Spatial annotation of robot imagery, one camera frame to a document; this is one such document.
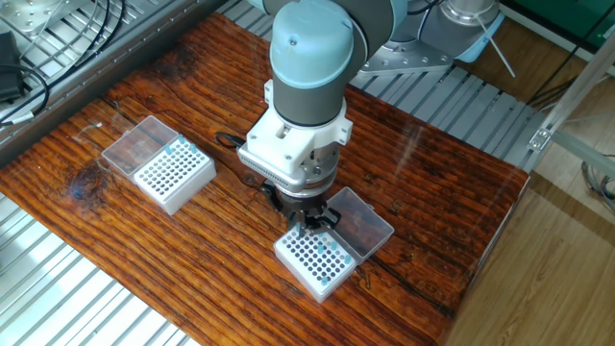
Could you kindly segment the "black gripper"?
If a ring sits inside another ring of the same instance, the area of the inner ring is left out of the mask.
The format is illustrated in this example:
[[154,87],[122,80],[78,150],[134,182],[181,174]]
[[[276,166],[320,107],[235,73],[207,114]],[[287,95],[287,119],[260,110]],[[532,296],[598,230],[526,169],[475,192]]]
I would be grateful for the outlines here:
[[309,190],[307,194],[289,194],[277,189],[271,182],[261,185],[261,192],[268,200],[273,210],[281,214],[287,221],[290,230],[301,230],[300,214],[303,211],[307,215],[307,228],[318,230],[323,227],[334,229],[340,221],[340,212],[328,208],[328,191],[323,190],[315,193]]

